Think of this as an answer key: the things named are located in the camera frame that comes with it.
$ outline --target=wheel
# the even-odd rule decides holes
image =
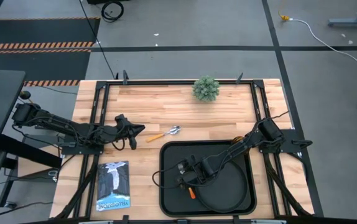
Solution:
[[[13,209],[13,208],[16,208],[17,207],[17,204],[14,203],[14,202],[6,202],[4,204],[4,208],[10,208],[10,209]]]

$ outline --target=wooden tabletop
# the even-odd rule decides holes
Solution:
[[[265,79],[264,84],[271,116],[286,112],[287,105],[280,80]],[[96,81],[93,80],[81,81],[72,120],[78,123],[89,122],[95,85]],[[99,107],[101,107],[102,96],[103,90],[100,94]],[[101,110],[98,110],[96,121],[100,119],[100,113]],[[152,173],[159,170],[160,148],[169,141],[233,139],[235,136],[244,136],[256,122],[249,85],[221,85],[220,95],[216,101],[211,103],[201,103],[194,99],[190,85],[112,86],[109,90],[105,125],[115,125],[114,117],[121,113],[130,122],[146,126],[145,130],[136,138],[137,149],[130,150],[126,146],[125,150],[117,151],[111,145],[106,145],[99,163],[129,161],[131,207],[97,212],[95,210],[96,186],[91,220],[121,220],[123,215],[129,215],[131,220],[172,219],[160,209],[159,189],[151,179]],[[281,129],[292,127],[288,114],[275,119],[275,122]],[[164,136],[146,143],[146,138],[167,131],[173,125],[182,127],[177,135]],[[241,215],[240,218],[273,218],[262,154],[257,149],[252,149],[250,156],[257,205],[251,214]],[[76,155],[61,170],[50,213],[51,217],[62,211],[62,208],[77,190],[82,159],[83,156]],[[281,154],[280,159],[286,186],[303,208],[313,213],[302,164],[287,154]],[[277,187],[276,191],[279,210],[281,214],[284,214],[281,193]],[[85,214],[87,193],[85,192],[82,197],[80,215]],[[224,219],[232,217],[190,218]]]

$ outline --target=book cover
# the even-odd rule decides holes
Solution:
[[[97,211],[129,208],[129,161],[100,164],[97,173]]]

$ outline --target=black tray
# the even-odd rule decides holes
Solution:
[[[176,141],[168,142],[160,150],[160,170],[172,167],[183,158],[194,155],[197,158],[217,154],[230,147],[230,140],[217,141]],[[240,166],[246,176],[248,191],[246,198],[237,210],[228,213],[218,213],[207,209],[199,200],[191,199],[187,190],[179,187],[174,189],[159,189],[159,205],[162,211],[170,217],[191,217],[210,215],[247,215],[256,208],[256,191],[249,154],[236,157],[233,162]],[[178,169],[163,172],[160,175],[161,186],[177,185]]]

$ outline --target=succulent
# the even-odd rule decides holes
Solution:
[[[219,87],[218,81],[206,75],[195,81],[192,93],[200,101],[214,101],[220,93]]]

